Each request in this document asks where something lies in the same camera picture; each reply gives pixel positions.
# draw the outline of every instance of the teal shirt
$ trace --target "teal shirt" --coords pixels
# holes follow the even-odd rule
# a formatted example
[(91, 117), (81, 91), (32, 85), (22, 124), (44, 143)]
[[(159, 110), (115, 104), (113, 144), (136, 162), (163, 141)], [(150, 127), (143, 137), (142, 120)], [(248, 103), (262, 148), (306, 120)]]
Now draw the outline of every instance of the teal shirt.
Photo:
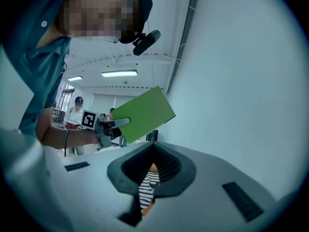
[(56, 102), (64, 60), (69, 54), (70, 38), (62, 37), (48, 46), (35, 49), (54, 21), (63, 0), (33, 0), (16, 17), (4, 39), (4, 49), (18, 74), (34, 96), (24, 113), (19, 129), (35, 135), (37, 118), (44, 108)]

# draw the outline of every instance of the person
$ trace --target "person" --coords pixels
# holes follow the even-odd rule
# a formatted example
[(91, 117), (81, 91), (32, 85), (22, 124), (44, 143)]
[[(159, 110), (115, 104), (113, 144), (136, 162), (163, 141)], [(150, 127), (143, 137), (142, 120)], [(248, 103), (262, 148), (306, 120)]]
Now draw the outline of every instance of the person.
[(121, 134), (121, 136), (119, 137), (119, 146), (122, 148), (122, 147), (126, 147), (126, 144), (127, 144), (127, 140), (125, 139), (125, 137), (123, 136), (123, 134)]
[[(67, 130), (52, 125), (52, 107), (71, 38), (104, 36), (131, 43), (141, 36), (152, 5), (152, 0), (17, 0), (7, 13), (3, 46), (34, 93), (20, 131), (42, 145), (64, 148)], [(71, 130), (67, 139), (69, 148), (97, 143), (92, 130)]]
[(107, 115), (106, 115), (106, 117), (107, 117), (108, 120), (112, 120), (112, 111), (113, 111), (113, 110), (115, 110), (114, 107), (112, 107), (112, 108), (110, 109), (110, 114), (107, 114)]
[[(73, 126), (73, 124), (81, 124), (83, 118), (83, 103), (84, 100), (81, 96), (76, 97), (75, 106), (71, 107), (67, 110), (66, 115), (64, 117), (64, 121), (67, 124), (66, 128), (71, 127), (72, 129), (77, 129), (77, 127)], [(75, 154), (75, 150), (78, 156), (84, 154), (84, 146), (75, 146), (69, 148), (69, 152)]]

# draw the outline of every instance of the black cap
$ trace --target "black cap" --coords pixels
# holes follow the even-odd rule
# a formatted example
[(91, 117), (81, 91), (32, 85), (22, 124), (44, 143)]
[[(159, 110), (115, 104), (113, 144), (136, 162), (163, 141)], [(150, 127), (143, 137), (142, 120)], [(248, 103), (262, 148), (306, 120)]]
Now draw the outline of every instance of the black cap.
[(150, 11), (153, 7), (152, 0), (139, 0), (139, 16), (141, 16), (141, 22), (137, 31), (132, 31), (126, 37), (121, 37), (119, 40), (122, 44), (128, 44), (135, 41), (143, 32), (144, 24), (148, 20)]
[(80, 104), (83, 104), (84, 103), (84, 100), (82, 97), (80, 96), (77, 96), (76, 99), (75, 99), (75, 103), (80, 103)]

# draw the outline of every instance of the black sensor strip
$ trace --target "black sensor strip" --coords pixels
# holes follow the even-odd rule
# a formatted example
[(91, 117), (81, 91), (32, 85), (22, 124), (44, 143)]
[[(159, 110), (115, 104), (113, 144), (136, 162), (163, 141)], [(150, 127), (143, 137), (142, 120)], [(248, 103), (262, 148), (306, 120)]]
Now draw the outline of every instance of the black sensor strip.
[(80, 168), (84, 168), (84, 167), (87, 167), (87, 166), (90, 166), (90, 164), (88, 162), (80, 162), (80, 163), (77, 163), (77, 164), (72, 164), (72, 165), (68, 165), (68, 166), (64, 166), (66, 168), (67, 171), (73, 171), (73, 170), (76, 170), (76, 169), (80, 169)]
[(247, 222), (263, 213), (263, 210), (235, 182), (222, 185)]

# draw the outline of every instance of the ceiling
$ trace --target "ceiling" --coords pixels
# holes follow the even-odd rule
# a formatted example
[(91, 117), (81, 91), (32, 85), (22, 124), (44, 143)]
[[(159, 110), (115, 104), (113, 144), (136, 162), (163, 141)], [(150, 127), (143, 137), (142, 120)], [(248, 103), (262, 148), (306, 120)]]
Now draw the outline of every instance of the ceiling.
[[(74, 38), (62, 81), (95, 94), (137, 96), (155, 87), (166, 93), (183, 34), (189, 0), (153, 0), (146, 34), (154, 29), (161, 38), (141, 56), (133, 55), (133, 44), (110, 43), (97, 37), (91, 41)], [(103, 77), (102, 72), (137, 70), (137, 76)], [(82, 76), (82, 80), (68, 78)]]

